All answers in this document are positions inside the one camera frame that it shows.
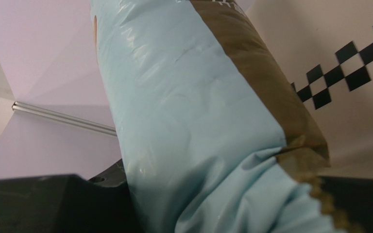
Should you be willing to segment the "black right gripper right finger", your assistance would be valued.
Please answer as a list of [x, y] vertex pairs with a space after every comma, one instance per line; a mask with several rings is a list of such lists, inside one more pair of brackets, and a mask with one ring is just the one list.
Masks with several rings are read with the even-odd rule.
[[373, 233], [373, 179], [321, 177], [321, 212], [338, 230]]

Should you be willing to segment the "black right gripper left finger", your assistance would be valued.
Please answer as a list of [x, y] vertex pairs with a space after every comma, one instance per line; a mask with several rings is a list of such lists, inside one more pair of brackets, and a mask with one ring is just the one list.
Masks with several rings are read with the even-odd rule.
[[139, 233], [118, 161], [85, 180], [75, 174], [0, 180], [0, 233]]

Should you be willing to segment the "light blue snack bag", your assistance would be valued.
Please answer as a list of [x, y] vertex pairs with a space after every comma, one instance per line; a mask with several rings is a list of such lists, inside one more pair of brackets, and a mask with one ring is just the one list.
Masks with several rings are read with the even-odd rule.
[[326, 140], [233, 0], [93, 0], [97, 60], [148, 233], [361, 233]]

